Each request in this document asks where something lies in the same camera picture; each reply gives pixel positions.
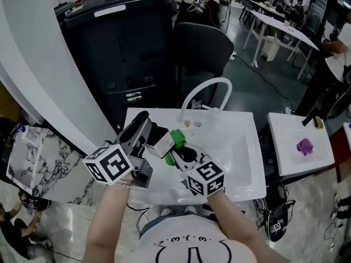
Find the white faucet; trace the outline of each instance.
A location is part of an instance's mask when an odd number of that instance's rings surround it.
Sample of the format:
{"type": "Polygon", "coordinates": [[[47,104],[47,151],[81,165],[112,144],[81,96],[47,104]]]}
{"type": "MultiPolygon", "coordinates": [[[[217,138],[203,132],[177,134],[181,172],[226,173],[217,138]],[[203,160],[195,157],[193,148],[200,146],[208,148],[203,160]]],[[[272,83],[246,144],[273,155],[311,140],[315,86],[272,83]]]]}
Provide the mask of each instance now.
{"type": "Polygon", "coordinates": [[[206,105],[202,105],[202,107],[205,109],[211,110],[211,112],[214,113],[215,115],[220,114],[220,112],[223,110],[224,106],[227,104],[227,101],[229,99],[229,96],[230,96],[231,90],[232,90],[231,82],[227,78],[222,78],[222,77],[213,78],[213,79],[210,79],[208,81],[205,81],[202,84],[198,85],[195,89],[193,89],[188,94],[188,96],[185,98],[185,100],[183,102],[182,109],[181,109],[180,114],[178,116],[179,123],[183,123],[183,121],[184,121],[184,112],[185,112],[185,109],[188,106],[188,103],[190,102],[190,100],[202,89],[208,87],[209,85],[216,84],[216,83],[225,83],[228,85],[227,94],[225,95],[223,102],[220,105],[220,108],[219,109],[218,108],[210,108],[206,105]]]}

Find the purple cloth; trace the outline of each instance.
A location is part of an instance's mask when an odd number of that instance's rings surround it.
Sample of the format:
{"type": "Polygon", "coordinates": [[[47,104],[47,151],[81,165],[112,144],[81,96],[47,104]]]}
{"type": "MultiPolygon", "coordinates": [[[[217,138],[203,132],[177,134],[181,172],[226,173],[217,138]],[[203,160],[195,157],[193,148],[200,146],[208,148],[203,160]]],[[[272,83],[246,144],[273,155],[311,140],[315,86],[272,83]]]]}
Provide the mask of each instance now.
{"type": "Polygon", "coordinates": [[[298,151],[301,151],[305,156],[307,154],[312,154],[313,153],[313,145],[311,141],[309,141],[307,138],[303,139],[296,145],[296,149],[298,151]]]}

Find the white label strip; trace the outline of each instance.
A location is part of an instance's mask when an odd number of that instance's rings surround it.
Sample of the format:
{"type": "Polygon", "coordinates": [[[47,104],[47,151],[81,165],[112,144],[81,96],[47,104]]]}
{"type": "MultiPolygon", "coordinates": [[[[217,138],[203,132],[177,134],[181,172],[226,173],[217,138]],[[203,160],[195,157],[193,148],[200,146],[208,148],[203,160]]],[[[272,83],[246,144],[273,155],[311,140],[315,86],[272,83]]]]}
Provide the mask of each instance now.
{"type": "Polygon", "coordinates": [[[115,12],[123,11],[125,9],[126,9],[126,5],[118,5],[118,6],[108,8],[108,9],[97,11],[94,13],[94,16],[97,18],[98,16],[112,14],[115,12]]]}

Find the green object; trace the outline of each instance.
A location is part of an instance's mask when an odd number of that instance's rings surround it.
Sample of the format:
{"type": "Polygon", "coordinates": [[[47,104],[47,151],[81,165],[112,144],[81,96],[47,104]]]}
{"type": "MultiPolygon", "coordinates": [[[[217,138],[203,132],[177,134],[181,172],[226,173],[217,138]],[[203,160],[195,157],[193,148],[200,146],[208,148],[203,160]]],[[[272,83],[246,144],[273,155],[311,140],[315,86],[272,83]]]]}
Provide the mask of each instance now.
{"type": "MultiPolygon", "coordinates": [[[[174,141],[174,148],[176,150],[179,150],[184,144],[186,144],[185,136],[180,129],[172,130],[171,137],[174,141]]],[[[168,165],[175,165],[169,153],[165,155],[165,161],[168,165]]]]}

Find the marble floor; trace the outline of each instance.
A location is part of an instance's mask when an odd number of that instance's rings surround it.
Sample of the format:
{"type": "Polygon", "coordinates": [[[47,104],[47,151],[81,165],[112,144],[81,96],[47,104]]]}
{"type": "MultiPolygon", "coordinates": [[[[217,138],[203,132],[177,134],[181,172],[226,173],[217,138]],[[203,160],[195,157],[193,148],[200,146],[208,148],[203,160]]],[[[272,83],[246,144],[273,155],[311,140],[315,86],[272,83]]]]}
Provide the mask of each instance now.
{"type": "MultiPolygon", "coordinates": [[[[227,35],[234,42],[237,55],[241,56],[247,63],[250,63],[256,41],[252,40],[248,44],[247,50],[243,51],[247,30],[250,25],[242,25],[239,21],[241,10],[233,8],[230,15],[230,25],[227,35]]],[[[281,49],[273,62],[265,62],[258,58],[259,71],[279,89],[280,93],[288,96],[294,107],[301,100],[307,85],[302,78],[297,81],[299,69],[286,63],[289,52],[281,49]]],[[[185,97],[199,83],[211,78],[211,75],[192,74],[195,77],[183,77],[182,93],[185,97]]],[[[226,106],[231,111],[248,111],[253,112],[257,129],[267,123],[268,112],[281,112],[288,102],[282,99],[271,86],[266,85],[262,79],[253,71],[249,70],[245,64],[236,59],[227,64],[224,77],[230,79],[233,83],[233,92],[226,106]]],[[[223,95],[223,87],[218,86],[213,106],[218,105],[223,95]]],[[[335,120],[326,123],[327,130],[331,134],[335,132],[343,122],[347,122],[345,115],[339,116],[335,120]]],[[[297,201],[293,208],[292,220],[284,237],[271,246],[286,256],[293,262],[334,262],[334,258],[339,247],[343,242],[344,228],[341,228],[336,237],[336,245],[332,251],[329,251],[330,241],[324,240],[324,232],[331,223],[330,213],[334,208],[333,195],[338,192],[340,197],[346,197],[351,193],[351,177],[338,184],[336,182],[336,173],[330,170],[311,176],[304,180],[297,181],[288,185],[290,192],[289,199],[297,201]]],[[[18,200],[18,189],[0,181],[0,202],[3,203],[6,210],[18,200]]],[[[140,204],[130,204],[135,208],[144,208],[140,204]]],[[[253,202],[238,203],[246,215],[256,222],[256,214],[253,202]]],[[[62,204],[53,202],[51,207],[43,213],[42,221],[38,224],[38,233],[49,237],[54,244],[55,258],[57,262],[77,262],[81,261],[84,253],[85,238],[97,207],[86,207],[73,204],[62,204]]],[[[147,217],[152,220],[159,213],[158,207],[152,207],[147,212],[147,217]]],[[[140,213],[126,210],[119,244],[116,250],[116,262],[126,253],[132,251],[138,242],[138,232],[136,222],[140,213]]],[[[22,218],[27,224],[31,217],[25,209],[22,209],[19,218],[22,218]]],[[[146,218],[142,217],[140,227],[145,225],[146,218]]],[[[334,229],[328,231],[328,235],[333,235],[334,229]]],[[[0,233],[0,253],[4,262],[24,262],[0,233]]]]}

